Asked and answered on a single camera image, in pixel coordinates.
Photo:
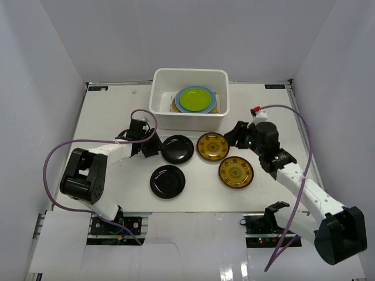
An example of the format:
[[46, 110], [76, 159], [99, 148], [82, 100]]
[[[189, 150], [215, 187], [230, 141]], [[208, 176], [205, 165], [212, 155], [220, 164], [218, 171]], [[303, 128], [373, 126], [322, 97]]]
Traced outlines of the yellow patterned plate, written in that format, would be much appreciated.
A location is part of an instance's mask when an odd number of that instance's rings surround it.
[[254, 180], [254, 169], [250, 162], [242, 157], [227, 157], [219, 165], [219, 178], [232, 189], [243, 189]]
[[203, 159], [218, 162], [227, 157], [230, 146], [223, 135], [209, 132], [198, 139], [196, 149]]

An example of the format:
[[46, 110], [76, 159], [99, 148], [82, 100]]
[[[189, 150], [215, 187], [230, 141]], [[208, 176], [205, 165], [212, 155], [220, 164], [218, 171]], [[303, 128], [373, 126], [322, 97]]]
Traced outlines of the black plate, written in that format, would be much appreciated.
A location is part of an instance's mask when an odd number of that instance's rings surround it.
[[172, 135], [163, 141], [161, 153], [168, 163], [174, 165], [184, 164], [192, 158], [194, 145], [186, 136]]
[[185, 188], [185, 174], [173, 165], [158, 167], [150, 177], [151, 191], [165, 200], [177, 197]]

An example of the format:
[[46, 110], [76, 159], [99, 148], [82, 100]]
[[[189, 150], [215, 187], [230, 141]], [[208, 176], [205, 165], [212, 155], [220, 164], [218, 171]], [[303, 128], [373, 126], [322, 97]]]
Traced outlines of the rectangular woven bamboo plate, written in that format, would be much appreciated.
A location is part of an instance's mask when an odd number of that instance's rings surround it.
[[215, 97], [216, 97], [216, 104], [215, 104], [214, 108], [212, 109], [211, 113], [212, 114], [219, 114], [220, 113], [220, 97], [219, 97], [217, 92], [214, 92], [214, 93], [215, 93]]

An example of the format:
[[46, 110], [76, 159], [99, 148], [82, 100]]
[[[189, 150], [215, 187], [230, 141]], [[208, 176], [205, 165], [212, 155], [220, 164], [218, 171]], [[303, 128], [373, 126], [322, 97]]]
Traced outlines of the green plate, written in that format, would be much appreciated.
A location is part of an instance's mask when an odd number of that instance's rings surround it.
[[205, 87], [186, 87], [177, 94], [177, 102], [187, 111], [198, 112], [208, 108], [214, 99], [214, 93]]

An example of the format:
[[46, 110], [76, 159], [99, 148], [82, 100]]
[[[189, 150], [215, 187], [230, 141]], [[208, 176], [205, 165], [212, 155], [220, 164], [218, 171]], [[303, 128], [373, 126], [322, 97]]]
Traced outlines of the light blue plate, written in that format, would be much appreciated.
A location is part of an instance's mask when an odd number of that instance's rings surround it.
[[216, 94], [201, 85], [188, 86], [175, 96], [176, 108], [182, 113], [208, 114], [216, 106]]

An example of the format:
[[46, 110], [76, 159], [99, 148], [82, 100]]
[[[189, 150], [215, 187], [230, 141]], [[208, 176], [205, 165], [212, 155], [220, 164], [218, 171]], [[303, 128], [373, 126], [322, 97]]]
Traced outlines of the round woven bamboo plate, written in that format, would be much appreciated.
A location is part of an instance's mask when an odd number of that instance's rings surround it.
[[172, 106], [172, 111], [173, 112], [180, 112], [179, 109], [176, 106], [175, 98], [172, 100], [172, 105], [171, 106]]

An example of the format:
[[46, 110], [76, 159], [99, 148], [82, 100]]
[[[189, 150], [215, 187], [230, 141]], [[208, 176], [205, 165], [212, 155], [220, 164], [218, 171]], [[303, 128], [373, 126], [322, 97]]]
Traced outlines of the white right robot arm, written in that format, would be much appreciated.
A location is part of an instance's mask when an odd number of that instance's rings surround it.
[[258, 124], [239, 121], [224, 135], [230, 146], [252, 150], [262, 169], [286, 187], [311, 218], [297, 217], [297, 210], [279, 201], [269, 205], [256, 223], [276, 234], [287, 229], [309, 240], [319, 256], [335, 265], [367, 249], [364, 214], [358, 207], [347, 207], [332, 198], [313, 180], [306, 178], [296, 159], [281, 148], [277, 127], [271, 122]]

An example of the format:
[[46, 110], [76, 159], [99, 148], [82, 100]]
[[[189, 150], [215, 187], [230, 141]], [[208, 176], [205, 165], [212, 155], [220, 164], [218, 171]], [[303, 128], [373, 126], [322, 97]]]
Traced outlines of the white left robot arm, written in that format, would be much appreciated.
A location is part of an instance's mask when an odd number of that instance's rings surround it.
[[89, 150], [73, 149], [60, 182], [60, 192], [104, 219], [103, 225], [110, 233], [119, 233], [124, 219], [118, 215], [121, 207], [104, 192], [107, 168], [139, 152], [146, 157], [157, 154], [160, 140], [156, 129], [145, 118], [132, 119], [129, 128], [111, 142]]

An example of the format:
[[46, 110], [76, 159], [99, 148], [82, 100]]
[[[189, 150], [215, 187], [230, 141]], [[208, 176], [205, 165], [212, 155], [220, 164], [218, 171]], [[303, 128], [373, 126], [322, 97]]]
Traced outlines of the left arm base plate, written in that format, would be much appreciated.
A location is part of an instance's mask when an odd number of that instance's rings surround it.
[[[117, 224], [121, 224], [128, 228], [134, 235], [141, 234], [142, 227], [142, 217], [125, 217], [120, 216], [117, 221]], [[90, 235], [100, 236], [100, 235], [122, 235], [125, 233], [125, 230], [121, 227], [108, 224], [103, 220], [93, 217], [91, 220], [91, 226], [89, 230]]]

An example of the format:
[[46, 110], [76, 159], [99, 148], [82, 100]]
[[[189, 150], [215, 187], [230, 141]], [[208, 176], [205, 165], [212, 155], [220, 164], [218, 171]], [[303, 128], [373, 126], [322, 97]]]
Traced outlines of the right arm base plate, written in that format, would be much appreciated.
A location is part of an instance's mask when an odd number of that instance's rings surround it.
[[239, 224], [246, 229], [247, 249], [275, 248], [284, 231], [280, 227], [270, 227], [262, 214], [245, 215]]

